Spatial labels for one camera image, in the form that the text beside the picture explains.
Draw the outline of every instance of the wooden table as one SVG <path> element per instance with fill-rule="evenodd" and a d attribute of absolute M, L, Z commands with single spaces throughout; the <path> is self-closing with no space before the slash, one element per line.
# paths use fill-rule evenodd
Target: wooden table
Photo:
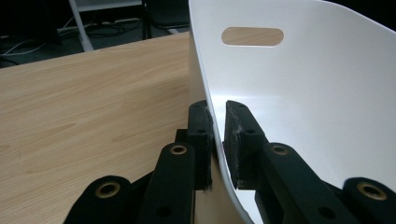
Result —
<path fill-rule="evenodd" d="M 62 223 L 95 179 L 135 181 L 187 127 L 189 34 L 0 69 L 0 223 Z"/>

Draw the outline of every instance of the chair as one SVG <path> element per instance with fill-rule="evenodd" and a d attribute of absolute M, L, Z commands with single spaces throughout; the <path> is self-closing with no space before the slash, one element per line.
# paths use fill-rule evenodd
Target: chair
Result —
<path fill-rule="evenodd" d="M 151 25 L 166 29 L 171 34 L 175 29 L 190 27 L 188 0 L 143 0 L 143 39 L 152 38 Z"/>

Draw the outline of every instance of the chair leg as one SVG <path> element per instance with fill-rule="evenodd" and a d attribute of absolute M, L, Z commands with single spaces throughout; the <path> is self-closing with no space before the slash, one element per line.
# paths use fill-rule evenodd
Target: chair leg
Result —
<path fill-rule="evenodd" d="M 149 21 L 149 15 L 146 10 L 146 3 L 143 0 L 143 27 L 142 27 L 142 39 L 151 39 L 151 23 Z"/>

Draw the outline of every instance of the cable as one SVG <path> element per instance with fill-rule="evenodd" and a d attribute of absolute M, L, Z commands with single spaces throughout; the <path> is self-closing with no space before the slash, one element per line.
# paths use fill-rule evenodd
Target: cable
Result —
<path fill-rule="evenodd" d="M 59 31 L 58 34 L 60 34 L 65 28 L 66 26 L 70 23 L 70 21 L 72 21 L 74 19 L 74 17 L 70 18 L 70 20 L 64 25 L 64 27 L 62 27 Z"/>
<path fill-rule="evenodd" d="M 20 45 L 28 43 L 28 42 L 31 42 L 31 41 L 33 41 L 33 40 L 31 40 L 31 39 L 24 40 L 21 43 L 17 44 L 16 46 L 12 47 L 11 49 L 7 50 L 5 53 L 0 54 L 0 56 L 5 56 L 6 54 L 10 53 L 12 50 L 14 50 L 15 48 L 19 47 Z"/>
<path fill-rule="evenodd" d="M 12 54 L 10 54 L 10 53 L 4 53 L 4 54 L 0 54 L 0 56 L 2 56 L 2 57 L 8 57 L 8 56 L 17 56 L 17 55 L 32 53 L 32 52 L 34 52 L 34 51 L 36 51 L 36 50 L 38 50 L 38 49 L 41 49 L 44 45 L 46 45 L 46 42 L 42 43 L 40 46 L 38 46 L 38 47 L 35 48 L 35 49 L 31 49 L 31 50 L 28 50 L 28 51 L 25 51 L 25 52 L 21 52 L 21 53 L 12 53 Z"/>
<path fill-rule="evenodd" d="M 87 27 L 89 27 L 90 25 L 92 25 L 93 21 L 96 19 L 97 14 L 98 14 L 98 11 L 95 10 L 95 13 L 94 13 L 93 16 L 92 16 L 92 19 L 88 22 L 87 25 L 84 26 L 84 29 L 86 29 Z"/>
<path fill-rule="evenodd" d="M 120 35 L 124 35 L 125 33 L 131 32 L 131 31 L 139 28 L 140 24 L 141 24 L 141 21 L 138 21 L 138 23 L 133 28 L 130 28 L 130 29 L 126 29 L 123 25 L 120 25 L 120 24 L 100 25 L 100 26 L 94 27 L 93 30 L 105 28 L 105 29 L 115 29 L 115 30 L 117 30 L 117 32 L 114 34 L 106 34 L 106 33 L 99 33 L 99 34 L 96 33 L 95 34 L 95 33 L 90 33 L 91 31 L 87 31 L 87 35 L 92 38 L 106 38 L 106 37 L 112 37 L 112 36 L 120 36 Z"/>

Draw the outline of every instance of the screw hole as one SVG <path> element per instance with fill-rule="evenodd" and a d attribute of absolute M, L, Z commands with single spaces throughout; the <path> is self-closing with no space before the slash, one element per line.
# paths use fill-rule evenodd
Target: screw hole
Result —
<path fill-rule="evenodd" d="M 172 209 L 169 206 L 161 206 L 157 209 L 157 217 L 170 217 Z"/>
<path fill-rule="evenodd" d="M 174 155 L 182 155 L 187 152 L 187 148 L 183 146 L 174 146 L 171 148 L 171 153 Z"/>
<path fill-rule="evenodd" d="M 327 219 L 335 218 L 334 211 L 328 207 L 320 207 L 318 208 L 318 211 L 323 217 L 326 217 Z"/>
<path fill-rule="evenodd" d="M 366 197 L 374 200 L 384 201 L 388 198 L 384 190 L 370 183 L 360 182 L 358 184 L 358 190 Z"/>
<path fill-rule="evenodd" d="M 271 149 L 272 149 L 276 154 L 281 155 L 281 156 L 284 156 L 284 155 L 286 155 L 286 154 L 289 153 L 289 151 L 288 151 L 287 149 L 283 148 L 283 147 L 278 147 L 278 146 L 276 146 L 276 147 L 272 147 Z"/>
<path fill-rule="evenodd" d="M 120 184 L 117 182 L 106 182 L 96 189 L 95 195 L 98 198 L 110 198 L 120 191 Z"/>

